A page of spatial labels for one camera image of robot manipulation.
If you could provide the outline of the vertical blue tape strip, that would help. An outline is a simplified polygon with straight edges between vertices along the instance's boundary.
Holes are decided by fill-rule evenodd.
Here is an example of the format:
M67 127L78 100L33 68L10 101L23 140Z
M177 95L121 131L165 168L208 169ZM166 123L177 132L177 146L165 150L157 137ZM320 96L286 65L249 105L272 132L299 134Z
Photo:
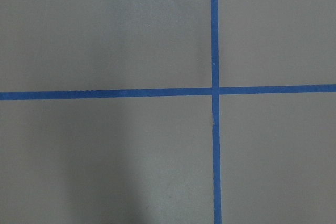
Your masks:
M213 207L214 223L222 223L221 206L221 149L219 98L219 26L218 0L211 0L211 91L212 91L212 145L213 145Z

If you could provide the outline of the horizontal blue tape strip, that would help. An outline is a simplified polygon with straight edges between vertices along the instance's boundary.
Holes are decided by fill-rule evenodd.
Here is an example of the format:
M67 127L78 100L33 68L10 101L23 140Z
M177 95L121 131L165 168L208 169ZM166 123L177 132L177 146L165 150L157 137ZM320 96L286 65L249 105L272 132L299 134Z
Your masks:
M94 98L137 98L137 97L183 97L202 95L242 95L278 93L324 93L335 92L334 84L248 86L219 88L158 88L117 90L73 90L73 91L24 91L2 92L1 100L58 100Z

